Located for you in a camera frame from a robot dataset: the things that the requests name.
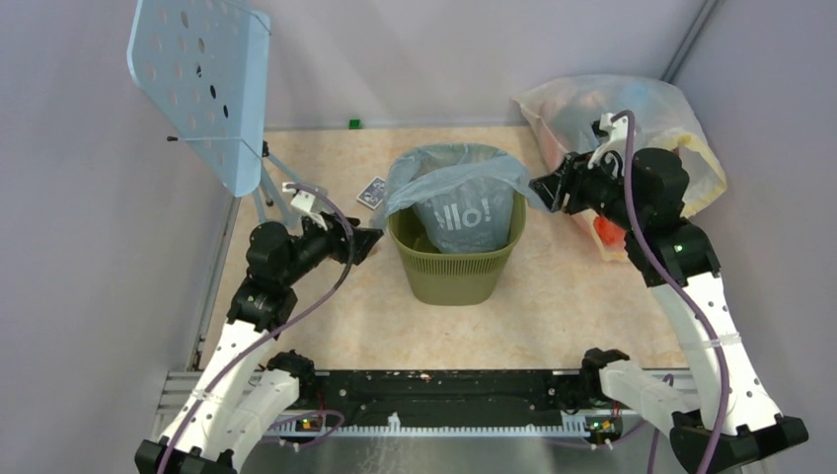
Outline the green mesh trash bin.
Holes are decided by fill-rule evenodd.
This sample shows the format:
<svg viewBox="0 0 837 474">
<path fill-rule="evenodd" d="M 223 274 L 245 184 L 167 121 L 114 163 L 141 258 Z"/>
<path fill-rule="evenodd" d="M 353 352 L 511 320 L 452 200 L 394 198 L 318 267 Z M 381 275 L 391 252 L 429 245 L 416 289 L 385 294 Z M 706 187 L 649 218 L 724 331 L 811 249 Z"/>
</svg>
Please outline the green mesh trash bin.
<svg viewBox="0 0 837 474">
<path fill-rule="evenodd" d="M 487 253 L 443 254 L 430 243 L 412 209 L 399 210 L 387 218 L 413 295 L 422 303 L 440 306 L 486 301 L 493 294 L 525 224 L 526 199 L 515 194 L 505 247 Z"/>
</svg>

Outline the blue plastic trash bag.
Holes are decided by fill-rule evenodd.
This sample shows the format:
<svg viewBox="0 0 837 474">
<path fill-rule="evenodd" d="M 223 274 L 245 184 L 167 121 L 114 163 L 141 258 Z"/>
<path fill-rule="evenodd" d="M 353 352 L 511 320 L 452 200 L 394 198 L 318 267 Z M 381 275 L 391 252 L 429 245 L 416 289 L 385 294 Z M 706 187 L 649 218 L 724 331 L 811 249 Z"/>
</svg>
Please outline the blue plastic trash bag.
<svg viewBox="0 0 837 474">
<path fill-rule="evenodd" d="M 383 228 L 390 216 L 410 208 L 440 252 L 492 252 L 507 244 L 517 195 L 535 209 L 547 210 L 529 182 L 528 169 L 499 148 L 479 143 L 424 145 L 393 162 L 383 203 L 371 224 Z"/>
</svg>

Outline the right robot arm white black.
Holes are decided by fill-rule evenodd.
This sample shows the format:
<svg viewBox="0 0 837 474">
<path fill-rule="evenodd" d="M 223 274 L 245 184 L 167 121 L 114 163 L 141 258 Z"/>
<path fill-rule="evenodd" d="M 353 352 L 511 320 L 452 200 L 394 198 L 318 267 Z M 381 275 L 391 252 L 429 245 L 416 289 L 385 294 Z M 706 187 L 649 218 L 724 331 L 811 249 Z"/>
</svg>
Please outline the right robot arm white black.
<svg viewBox="0 0 837 474">
<path fill-rule="evenodd" d="M 690 178 L 678 155 L 645 148 L 631 160 L 571 153 L 529 186 L 552 212 L 591 210 L 625 231 L 625 249 L 667 315 L 696 391 L 686 395 L 618 350 L 584 355 L 578 392 L 592 407 L 610 401 L 665 435 L 690 473 L 738 468 L 809 438 L 757 375 L 725 300 L 720 261 L 707 234 L 682 214 Z"/>
</svg>

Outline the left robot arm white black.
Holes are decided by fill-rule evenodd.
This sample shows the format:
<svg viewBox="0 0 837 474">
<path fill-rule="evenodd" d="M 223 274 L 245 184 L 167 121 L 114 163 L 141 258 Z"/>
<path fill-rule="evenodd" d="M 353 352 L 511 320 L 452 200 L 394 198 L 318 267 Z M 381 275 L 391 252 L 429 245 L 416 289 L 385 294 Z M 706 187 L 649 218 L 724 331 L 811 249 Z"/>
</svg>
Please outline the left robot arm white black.
<svg viewBox="0 0 837 474">
<path fill-rule="evenodd" d="M 246 276 L 235 292 L 209 364 L 175 419 L 156 440 L 145 439 L 134 454 L 141 473 L 237 473 L 280 414 L 304 408 L 317 388 L 311 359 L 281 353 L 251 381 L 267 350 L 291 322 L 294 284 L 322 262 L 348 271 L 361 264 L 383 237 L 321 212 L 302 220 L 299 236 L 276 221 L 250 235 Z"/>
</svg>

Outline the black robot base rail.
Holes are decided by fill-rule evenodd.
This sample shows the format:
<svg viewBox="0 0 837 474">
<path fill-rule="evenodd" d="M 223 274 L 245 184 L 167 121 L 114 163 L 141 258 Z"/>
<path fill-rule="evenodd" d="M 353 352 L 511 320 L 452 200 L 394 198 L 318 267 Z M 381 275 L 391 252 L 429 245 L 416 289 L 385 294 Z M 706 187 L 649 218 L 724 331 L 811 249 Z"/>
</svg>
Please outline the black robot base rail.
<svg viewBox="0 0 837 474">
<path fill-rule="evenodd" d="M 406 428 L 556 427 L 571 415 L 613 404 L 585 391 L 575 370 L 332 370 L 301 386 L 295 410 L 331 409 L 345 426 Z"/>
</svg>

